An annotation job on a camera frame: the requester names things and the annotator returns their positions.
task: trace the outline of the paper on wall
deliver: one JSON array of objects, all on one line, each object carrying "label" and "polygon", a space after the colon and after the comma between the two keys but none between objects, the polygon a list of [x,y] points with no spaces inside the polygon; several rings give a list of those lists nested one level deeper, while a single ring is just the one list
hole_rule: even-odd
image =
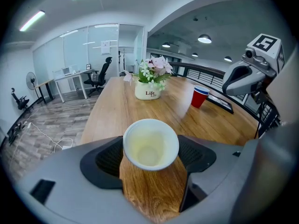
[{"label": "paper on wall", "polygon": [[101,42],[101,54],[110,54],[110,41]]}]

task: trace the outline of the flower pot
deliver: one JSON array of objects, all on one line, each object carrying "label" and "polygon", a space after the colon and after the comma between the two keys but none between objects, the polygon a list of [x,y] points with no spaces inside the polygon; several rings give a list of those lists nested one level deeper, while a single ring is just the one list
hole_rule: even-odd
[{"label": "flower pot", "polygon": [[161,96],[161,92],[159,88],[156,88],[155,86],[151,88],[150,84],[137,81],[135,87],[135,96],[137,99],[142,100],[158,99]]}]

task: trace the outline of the black office chair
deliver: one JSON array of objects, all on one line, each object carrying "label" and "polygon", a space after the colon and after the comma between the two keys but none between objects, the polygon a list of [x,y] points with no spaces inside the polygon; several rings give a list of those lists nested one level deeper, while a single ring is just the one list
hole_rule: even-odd
[{"label": "black office chair", "polygon": [[111,62],[112,62],[112,57],[107,57],[106,63],[103,65],[100,74],[98,74],[97,70],[92,72],[85,72],[88,75],[88,80],[84,81],[84,84],[90,84],[93,87],[95,87],[93,89],[90,89],[88,97],[90,97],[91,93],[95,91],[100,92],[100,89],[102,89],[100,86],[103,86],[106,83],[105,75]]},{"label": "black office chair", "polygon": [[28,110],[28,106],[27,103],[29,102],[29,99],[25,99],[26,96],[21,97],[20,99],[17,98],[17,96],[14,93],[14,88],[11,88],[13,91],[11,92],[11,95],[14,97],[16,103],[18,104],[18,109],[19,110],[24,110],[27,111]]}]

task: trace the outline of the green leaves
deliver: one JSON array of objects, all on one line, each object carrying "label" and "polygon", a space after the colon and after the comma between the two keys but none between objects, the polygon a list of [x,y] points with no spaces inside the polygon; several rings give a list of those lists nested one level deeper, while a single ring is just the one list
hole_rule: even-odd
[{"label": "green leaves", "polygon": [[141,72],[141,68],[139,68],[139,81],[142,83],[148,83],[148,79],[143,75],[143,73]]},{"label": "green leaves", "polygon": [[156,82],[156,83],[159,83],[160,81],[163,81],[163,80],[168,79],[170,76],[171,76],[171,74],[164,74],[164,75],[158,76],[158,77],[155,79],[155,82]]}]

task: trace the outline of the standing fan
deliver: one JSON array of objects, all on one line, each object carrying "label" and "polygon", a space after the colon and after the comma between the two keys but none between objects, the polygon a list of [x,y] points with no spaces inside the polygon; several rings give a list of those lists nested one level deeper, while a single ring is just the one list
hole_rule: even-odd
[{"label": "standing fan", "polygon": [[26,75],[26,84],[27,84],[27,87],[29,89],[36,91],[36,89],[35,89],[35,86],[36,86],[36,76],[35,76],[35,74],[33,74],[32,72],[29,72]]}]

